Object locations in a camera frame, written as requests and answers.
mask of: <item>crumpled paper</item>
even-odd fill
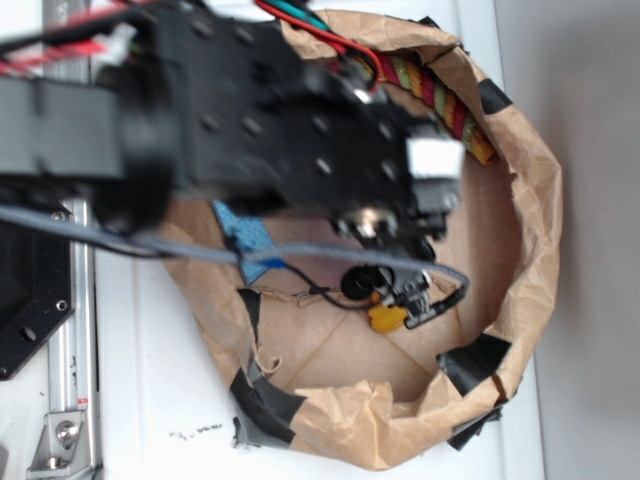
[[[319,14],[336,32],[382,52],[417,52],[464,101],[491,139],[500,161],[464,166],[462,205],[449,217],[448,238],[434,246],[438,260],[467,273],[472,286],[455,309],[412,331],[381,335],[366,314],[338,310],[287,272],[270,271],[262,291],[258,341],[237,294],[244,284],[233,267],[169,260],[167,269],[191,304],[226,385],[250,359],[278,388],[306,397],[291,422],[291,448],[367,469],[398,465],[452,436],[453,428],[489,412],[516,392],[555,304],[562,223],[558,162],[522,113],[509,106],[485,115],[478,83],[486,75],[459,39],[434,27],[344,11]],[[283,25],[289,43],[307,59],[333,50]],[[391,92],[421,111],[406,92]],[[277,242],[313,239],[344,243],[319,219],[268,219]],[[222,247],[205,202],[176,203],[166,237]],[[298,259],[317,283],[338,287],[348,264]],[[431,294],[453,286],[434,278]],[[496,374],[462,396],[436,355],[467,345],[482,332],[512,343]]]

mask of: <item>red wire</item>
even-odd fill
[[[0,62],[0,74],[10,71],[26,74],[30,68],[60,60],[69,60],[76,57],[88,57],[96,53],[102,53],[107,47],[94,40],[84,40],[82,42],[69,43],[59,47],[51,47],[41,54],[24,55],[21,58],[9,62]]]
[[[311,33],[313,36],[315,36],[316,38],[319,38],[320,40],[324,41],[325,43],[327,43],[329,46],[331,46],[332,48],[334,48],[336,51],[338,51],[338,53],[344,54],[344,52],[346,52],[346,48],[345,47],[349,47],[349,48],[353,48],[354,50],[358,50],[360,53],[365,54],[367,57],[369,57],[371,59],[371,61],[374,63],[374,65],[376,66],[376,70],[377,73],[382,72],[382,65],[380,64],[380,60],[378,59],[378,57],[376,56],[375,53],[373,53],[370,49],[368,49],[367,47],[365,47],[364,45],[360,45],[359,43],[353,42],[347,38],[341,37],[339,35],[336,35],[335,33],[332,32],[327,32],[325,30],[321,30],[319,28],[314,27],[313,25],[309,25],[308,23],[297,19],[295,17],[292,17],[291,15],[287,15],[286,13],[278,10],[277,8],[263,2],[262,0],[254,0],[254,3],[260,7],[261,9],[263,9],[265,12],[270,13],[271,15],[273,15],[276,18],[279,18],[281,20],[284,20],[287,23],[290,23],[291,25],[295,25],[297,27],[302,28],[303,30],[306,30],[307,32]],[[336,44],[341,45],[343,47],[343,51],[340,51],[336,48]],[[376,88],[376,84],[374,84],[371,89],[375,89]]]
[[[145,3],[151,3],[155,1],[157,0],[136,0],[135,3],[143,5]],[[123,2],[122,0],[115,0],[114,5],[110,5],[108,7],[100,8],[94,11],[84,10],[82,12],[71,15],[67,19],[67,23],[60,28],[64,29],[65,27],[82,25],[83,23],[89,22],[91,20],[97,20],[98,18],[104,18],[115,13],[120,13],[124,10],[127,10],[128,8],[131,8],[131,5],[129,5],[128,3]]]

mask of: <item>brown paper bag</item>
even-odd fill
[[[381,335],[364,313],[299,295],[308,286],[287,272],[272,270],[247,290],[233,267],[190,260],[166,265],[234,395],[241,440],[385,469],[454,434],[464,437],[474,419],[481,424],[515,394],[554,307],[561,174],[522,113],[486,81],[456,37],[378,15],[321,15],[336,32],[375,50],[417,52],[497,150],[500,160],[487,166],[467,159],[461,208],[449,218],[448,239],[435,245],[440,262],[470,276],[467,298],[416,330]],[[332,57],[331,48],[306,32],[284,30],[304,58]],[[392,94],[420,111],[406,92]],[[265,224],[276,243],[344,243],[320,219]],[[204,202],[174,204],[165,234],[223,244]],[[317,258],[296,265],[331,287],[349,267]],[[430,290],[438,299],[452,288],[435,277]]]

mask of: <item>screw hole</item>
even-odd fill
[[[20,335],[27,342],[35,342],[38,339],[36,333],[27,326],[24,326],[20,329]]]

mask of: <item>blue tape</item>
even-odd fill
[[[227,205],[217,200],[211,202],[211,206],[218,217],[222,231],[226,236],[233,236],[237,239],[237,246],[240,250],[260,250],[275,246],[264,223],[259,218],[238,217],[233,214]],[[283,267],[278,266],[277,262],[271,264],[271,261],[261,263],[243,262],[240,265],[240,273],[242,273],[247,285],[253,285],[271,268]]]
[[[276,268],[278,270],[282,270],[283,268],[287,267],[287,264],[284,263],[279,258],[270,258],[269,260],[265,260],[264,262],[261,262],[261,263],[262,265],[265,265],[269,268]]]

